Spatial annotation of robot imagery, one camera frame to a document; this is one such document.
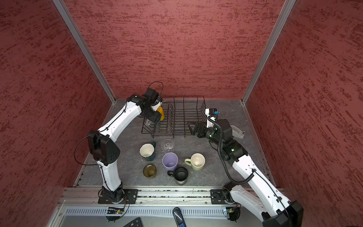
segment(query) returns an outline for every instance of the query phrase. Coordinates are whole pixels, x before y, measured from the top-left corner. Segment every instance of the aluminum frame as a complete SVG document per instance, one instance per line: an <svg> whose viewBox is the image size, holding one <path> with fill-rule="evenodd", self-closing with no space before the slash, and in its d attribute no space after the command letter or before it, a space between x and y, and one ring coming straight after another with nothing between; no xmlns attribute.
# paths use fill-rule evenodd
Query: aluminum frame
<svg viewBox="0 0 363 227"><path fill-rule="evenodd" d="M148 186L124 186L125 189L138 189L136 203L133 206L221 206L212 204L211 189L222 187L148 187ZM100 186L79 186L64 188L63 195L59 199L59 206L105 206L98 204L98 192ZM257 196L250 187L245 191Z"/></svg>
<svg viewBox="0 0 363 227"><path fill-rule="evenodd" d="M280 15L278 16L275 26L272 29L271 35L267 41L266 47L264 49L264 52L261 55L260 61L257 64L256 70L252 75L252 78L247 86L246 92L244 93L242 97L242 103L246 104L249 96L251 95L251 92L261 74L261 71L267 61L267 59L270 56L270 53L276 43L276 40L278 36L281 33L282 28L285 25L285 22L291 12L291 9L293 8L296 0L286 0L284 5L282 6Z"/></svg>
<svg viewBox="0 0 363 227"><path fill-rule="evenodd" d="M90 64L91 68L93 69L94 73L96 74L99 82L101 83L103 89L107 93L108 97L110 98L111 102L114 104L116 102L116 97L113 94L109 84L107 83L101 69L99 68L96 60L94 59L90 49L88 48L85 40L83 39L79 29L76 26L72 16L70 15L67 6L65 5L63 0L53 0L53 3L56 5L59 13L61 14L64 22L68 26L68 29L72 33L74 39L77 41L78 46L82 50L83 54L85 55L88 63Z"/></svg>
<svg viewBox="0 0 363 227"><path fill-rule="evenodd" d="M253 88L255 87L256 85L256 82L258 80L258 78L260 77L260 74L262 72L262 69L263 67L265 66L266 64L266 61L267 59L269 58L270 56L270 53L277 41L277 38L278 36L280 35L281 31L282 31L282 28L284 27L285 25L285 22L295 4L296 0L286 0L284 5L282 6L282 9L281 9L281 12L276 20L276 23L275 23L275 26L274 28L272 29L272 32L271 32L271 35L267 41L267 44L265 46L265 49L261 55L261 58L260 58L260 61L258 62L257 64L257 67L256 67L256 70L255 72L253 73L252 75L252 78L247 86L247 89L246 89L246 92L244 93L242 99L241 99L241 104L242 104L242 108L243 108L243 112L246 116L246 120L247 120L247 123L248 123L248 126L250 128L250 132L251 132L251 135L252 135L252 138L254 140L254 143L256 145L256 148L258 150L258 154L262 160L262 164L264 165L264 169L263 171L266 171L267 172L267 175L268 177L270 178L270 182L276 187L276 183L272 177L272 174L271 174L271 171L270 171L270 168L269 168L269 165L267 164L267 161L266 161L266 157L264 155L264 152L263 152L263 149L261 147L261 144L260 144L260 141L258 139L258 135L256 133L256 130L254 129L253 127L253 123L252 123L252 120L251 120L251 117L248 113L248 110L247 110L247 100L249 98L249 96L251 95L252 93L252 90Z"/></svg>

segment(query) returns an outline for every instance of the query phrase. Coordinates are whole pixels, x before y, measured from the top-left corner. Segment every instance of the black wire dish rack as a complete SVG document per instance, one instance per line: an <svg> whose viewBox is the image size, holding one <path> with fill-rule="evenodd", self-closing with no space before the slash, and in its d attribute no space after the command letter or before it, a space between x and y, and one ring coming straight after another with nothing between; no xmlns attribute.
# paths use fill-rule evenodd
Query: black wire dish rack
<svg viewBox="0 0 363 227"><path fill-rule="evenodd" d="M165 118L154 124L144 118L142 134L155 136L190 135L188 121L206 121L204 97L163 97L162 108Z"/></svg>

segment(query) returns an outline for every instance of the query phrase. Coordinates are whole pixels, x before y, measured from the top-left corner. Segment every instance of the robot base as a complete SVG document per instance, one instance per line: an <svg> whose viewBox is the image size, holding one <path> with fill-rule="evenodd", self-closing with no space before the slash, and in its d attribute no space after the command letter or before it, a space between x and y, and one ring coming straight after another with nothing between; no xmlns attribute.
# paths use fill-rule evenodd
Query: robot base
<svg viewBox="0 0 363 227"><path fill-rule="evenodd" d="M118 188L115 191L109 191L102 186L102 191L98 198L98 204L122 204L127 198L128 203L135 204L137 198L137 189Z"/></svg>

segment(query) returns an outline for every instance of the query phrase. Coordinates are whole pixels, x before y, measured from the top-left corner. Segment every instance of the gray stone tabletop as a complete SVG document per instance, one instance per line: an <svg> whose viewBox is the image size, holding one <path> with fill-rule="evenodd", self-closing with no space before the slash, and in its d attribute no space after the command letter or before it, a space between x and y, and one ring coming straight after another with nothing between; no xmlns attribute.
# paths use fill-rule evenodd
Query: gray stone tabletop
<svg viewBox="0 0 363 227"><path fill-rule="evenodd" d="M206 100L207 108L217 108L219 119L227 119L231 125L235 125L245 131L243 139L235 138L248 151L256 165L261 169L262 162L255 148L245 119L242 106L239 100ZM124 106L125 100L118 100L111 116L114 116ZM184 166L189 171L188 182L185 186L209 186L221 187L229 182L224 172L223 165L218 157L217 151L213 150L206 138L197 136L156 136L154 139L150 134L142 134L143 118L136 117L116 141L121 154L117 160L118 173L123 185L128 186L177 186L173 178L168 176L165 167L162 165L162 152L160 144L164 139L172 139L175 143L174 153L178 156L178 166ZM139 153L140 147L145 143L156 142L156 157L152 162L146 162ZM205 157L205 165L202 170L194 171L184 163L184 159L190 158L194 153L201 153ZM91 156L87 164L94 164ZM155 178L146 178L142 171L145 165L154 164L157 174ZM229 172L235 180L243 178L228 164ZM102 185L102 176L98 166L85 166L83 175L78 185Z"/></svg>

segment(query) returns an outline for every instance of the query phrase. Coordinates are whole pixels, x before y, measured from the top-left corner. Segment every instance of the white mug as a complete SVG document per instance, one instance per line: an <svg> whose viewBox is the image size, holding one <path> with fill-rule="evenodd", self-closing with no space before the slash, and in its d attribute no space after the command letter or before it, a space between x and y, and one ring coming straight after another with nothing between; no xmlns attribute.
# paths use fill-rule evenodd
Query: white mug
<svg viewBox="0 0 363 227"><path fill-rule="evenodd" d="M191 166L195 171L199 171L205 164L205 158L202 154L195 153L191 158L187 158L184 162Z"/></svg>

